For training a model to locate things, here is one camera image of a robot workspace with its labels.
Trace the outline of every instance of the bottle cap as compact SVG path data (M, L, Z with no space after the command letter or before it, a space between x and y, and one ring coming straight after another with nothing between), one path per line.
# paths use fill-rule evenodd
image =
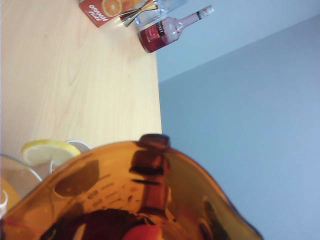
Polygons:
M203 19L213 13L215 10L212 8L211 5L206 6L205 8L198 11L198 15L200 19Z

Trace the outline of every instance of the gray wall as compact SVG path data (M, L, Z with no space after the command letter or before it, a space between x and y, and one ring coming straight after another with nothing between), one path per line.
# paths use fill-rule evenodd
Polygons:
M211 16L157 51L160 82L320 14L320 0L188 0L169 15L183 18L210 4Z
M319 240L320 15L159 84L163 133L266 240Z

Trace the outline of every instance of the orange graphic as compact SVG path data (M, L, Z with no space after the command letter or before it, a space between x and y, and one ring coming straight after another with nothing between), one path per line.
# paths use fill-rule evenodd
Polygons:
M122 3L120 0L103 0L102 8L108 17L114 17L121 13Z

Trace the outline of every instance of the red liquid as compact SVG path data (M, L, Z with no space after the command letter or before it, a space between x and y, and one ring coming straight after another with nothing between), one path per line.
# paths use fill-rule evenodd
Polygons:
M141 45L144 47L144 50L148 53L152 53L160 48L163 48L167 44L165 43L166 36L159 37L158 39L154 39L152 41L148 41L148 37L146 35L145 30L142 30L138 33Z
M69 219L70 217L64 216L54 223L40 240L128 240L134 239L139 230L157 230L147 217L118 209L97 210Z

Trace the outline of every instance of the bottle label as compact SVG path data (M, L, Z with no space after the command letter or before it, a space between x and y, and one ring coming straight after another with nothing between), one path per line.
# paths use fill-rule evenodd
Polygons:
M149 43L165 35L162 21L159 21L156 24L146 28L144 32Z

